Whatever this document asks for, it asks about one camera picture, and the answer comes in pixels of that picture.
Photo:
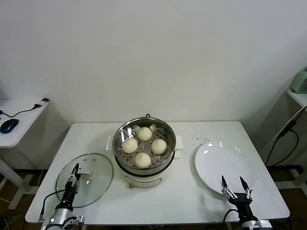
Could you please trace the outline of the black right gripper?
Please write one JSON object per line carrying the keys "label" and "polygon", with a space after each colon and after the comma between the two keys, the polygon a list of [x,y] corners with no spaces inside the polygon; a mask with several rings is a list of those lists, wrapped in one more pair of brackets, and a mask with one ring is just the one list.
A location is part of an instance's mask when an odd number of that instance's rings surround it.
{"label": "black right gripper", "polygon": [[242,177],[240,177],[240,181],[245,193],[233,193],[228,188],[226,180],[222,175],[222,193],[226,196],[228,201],[237,208],[238,217],[240,219],[251,218],[253,216],[250,208],[252,202],[252,189],[249,188],[247,182]]}

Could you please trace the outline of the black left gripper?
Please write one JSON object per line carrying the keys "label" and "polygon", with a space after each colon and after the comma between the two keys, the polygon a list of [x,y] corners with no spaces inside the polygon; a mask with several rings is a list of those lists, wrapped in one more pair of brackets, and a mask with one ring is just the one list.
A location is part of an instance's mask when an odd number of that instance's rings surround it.
{"label": "black left gripper", "polygon": [[65,208],[70,211],[73,211],[73,201],[75,195],[77,194],[77,188],[79,186],[80,174],[78,173],[78,170],[79,163],[75,165],[68,179],[68,184],[72,188],[68,188],[65,190],[61,200],[61,208]]}

